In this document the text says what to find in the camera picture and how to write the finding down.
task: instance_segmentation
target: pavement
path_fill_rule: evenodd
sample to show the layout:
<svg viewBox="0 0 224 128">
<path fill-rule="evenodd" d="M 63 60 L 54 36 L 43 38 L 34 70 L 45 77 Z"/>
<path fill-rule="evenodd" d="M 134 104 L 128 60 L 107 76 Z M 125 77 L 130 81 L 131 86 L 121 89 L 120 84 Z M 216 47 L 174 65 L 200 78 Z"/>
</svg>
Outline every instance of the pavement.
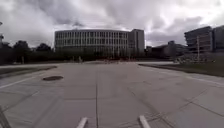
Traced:
<svg viewBox="0 0 224 128">
<path fill-rule="evenodd" d="M 0 105 L 12 128 L 74 128 L 83 117 L 88 128 L 140 128 L 140 115 L 152 128 L 224 126 L 223 78 L 137 64 L 57 64 L 4 78 Z"/>
</svg>

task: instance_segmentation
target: tree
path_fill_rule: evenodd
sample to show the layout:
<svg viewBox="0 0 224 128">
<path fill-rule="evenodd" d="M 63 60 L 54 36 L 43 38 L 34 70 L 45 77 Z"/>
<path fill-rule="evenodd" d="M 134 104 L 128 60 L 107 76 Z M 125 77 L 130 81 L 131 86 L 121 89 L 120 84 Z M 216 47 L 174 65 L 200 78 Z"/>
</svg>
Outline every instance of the tree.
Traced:
<svg viewBox="0 0 224 128">
<path fill-rule="evenodd" d="M 17 62 L 27 62 L 30 48 L 26 41 L 19 40 L 13 46 L 14 57 Z"/>
<path fill-rule="evenodd" d="M 0 64 L 9 64 L 13 62 L 13 51 L 9 43 L 4 42 L 0 44 Z"/>
<path fill-rule="evenodd" d="M 51 51 L 51 47 L 48 46 L 45 43 L 41 43 L 39 46 L 37 46 L 36 51 L 38 51 L 38 52 L 49 52 L 49 51 Z"/>
</svg>

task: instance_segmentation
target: tree line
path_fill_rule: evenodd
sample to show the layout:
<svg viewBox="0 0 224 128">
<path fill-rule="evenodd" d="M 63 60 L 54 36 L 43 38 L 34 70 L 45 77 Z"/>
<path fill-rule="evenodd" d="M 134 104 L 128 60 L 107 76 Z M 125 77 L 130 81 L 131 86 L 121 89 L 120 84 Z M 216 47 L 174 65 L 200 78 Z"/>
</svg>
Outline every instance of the tree line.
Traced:
<svg viewBox="0 0 224 128">
<path fill-rule="evenodd" d="M 96 56 L 88 53 L 74 53 L 69 51 L 54 51 L 46 43 L 41 43 L 35 48 L 30 48 L 26 41 L 18 41 L 13 46 L 9 43 L 0 45 L 0 65 L 37 63 L 50 61 L 76 61 L 79 56 L 85 60 L 96 59 Z"/>
</svg>

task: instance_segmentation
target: curved building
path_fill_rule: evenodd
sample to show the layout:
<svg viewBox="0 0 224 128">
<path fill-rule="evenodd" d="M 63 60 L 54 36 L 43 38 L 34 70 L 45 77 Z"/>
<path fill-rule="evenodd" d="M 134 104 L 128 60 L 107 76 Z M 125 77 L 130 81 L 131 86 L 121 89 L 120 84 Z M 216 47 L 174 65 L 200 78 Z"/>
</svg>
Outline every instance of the curved building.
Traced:
<svg viewBox="0 0 224 128">
<path fill-rule="evenodd" d="M 55 49 L 73 52 L 92 52 L 103 56 L 127 56 L 131 51 L 138 51 L 134 50 L 135 45 L 133 44 L 135 42 L 134 39 L 130 38 L 130 33 L 129 31 L 103 29 L 56 31 Z"/>
</svg>

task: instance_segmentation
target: building facade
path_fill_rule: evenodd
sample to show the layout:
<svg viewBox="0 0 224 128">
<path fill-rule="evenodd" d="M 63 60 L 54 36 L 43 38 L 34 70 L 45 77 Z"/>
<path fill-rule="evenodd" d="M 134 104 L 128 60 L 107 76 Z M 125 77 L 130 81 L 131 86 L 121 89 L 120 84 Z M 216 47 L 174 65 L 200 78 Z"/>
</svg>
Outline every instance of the building facade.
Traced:
<svg viewBox="0 0 224 128">
<path fill-rule="evenodd" d="M 144 54 L 145 36 L 144 31 L 134 29 L 129 32 L 129 48 L 133 56 Z"/>
<path fill-rule="evenodd" d="M 224 51 L 224 26 L 216 27 L 213 29 L 213 39 L 214 39 L 214 51 L 223 52 Z"/>
<path fill-rule="evenodd" d="M 213 29 L 210 26 L 186 32 L 185 38 L 190 53 L 213 52 Z"/>
<path fill-rule="evenodd" d="M 102 56 L 128 56 L 132 52 L 144 51 L 143 37 L 136 36 L 130 43 L 130 33 L 136 32 L 99 30 L 99 29 L 78 29 L 55 32 L 55 49 L 69 50 L 73 52 L 90 52 Z"/>
</svg>

